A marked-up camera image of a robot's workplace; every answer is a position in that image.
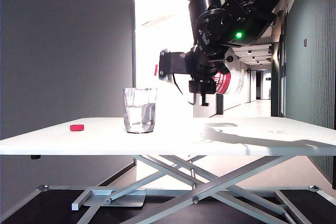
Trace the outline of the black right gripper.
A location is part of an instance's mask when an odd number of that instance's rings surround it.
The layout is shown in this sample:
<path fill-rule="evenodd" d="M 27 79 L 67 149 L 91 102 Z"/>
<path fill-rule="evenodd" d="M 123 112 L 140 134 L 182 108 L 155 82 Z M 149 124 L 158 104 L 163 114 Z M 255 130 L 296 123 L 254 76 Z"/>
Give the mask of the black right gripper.
<path fill-rule="evenodd" d="M 194 47 L 185 55 L 185 67 L 192 80 L 189 81 L 189 92 L 202 96 L 201 106 L 208 106 L 206 94 L 216 93 L 216 83 L 212 78 L 218 72 L 229 74 L 229 69 L 225 65 L 222 51 L 214 55 L 204 54 L 198 47 Z"/>

